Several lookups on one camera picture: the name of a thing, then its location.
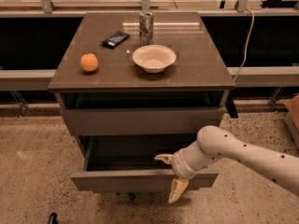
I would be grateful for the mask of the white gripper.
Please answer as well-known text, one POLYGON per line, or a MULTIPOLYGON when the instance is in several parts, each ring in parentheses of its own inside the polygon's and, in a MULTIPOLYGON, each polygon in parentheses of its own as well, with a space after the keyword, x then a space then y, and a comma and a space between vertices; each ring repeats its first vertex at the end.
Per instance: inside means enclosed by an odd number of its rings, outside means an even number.
POLYGON ((187 163, 183 150, 172 154, 159 154, 154 157, 156 161, 162 161, 171 165, 178 178, 174 178, 171 183, 169 203, 176 202, 189 185, 189 180, 195 177, 196 171, 187 163))

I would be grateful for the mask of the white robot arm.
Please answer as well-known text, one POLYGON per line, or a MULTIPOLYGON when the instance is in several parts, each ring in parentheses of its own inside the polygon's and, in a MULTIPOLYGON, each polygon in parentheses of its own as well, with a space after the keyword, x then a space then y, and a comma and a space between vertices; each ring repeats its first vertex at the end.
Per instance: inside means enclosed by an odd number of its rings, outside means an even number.
POLYGON ((159 154, 156 161, 170 165, 172 180, 169 203, 176 202, 197 173, 222 158, 238 161, 257 174, 299 196, 299 158, 254 146, 216 126, 205 126, 196 140, 174 154, 159 154))

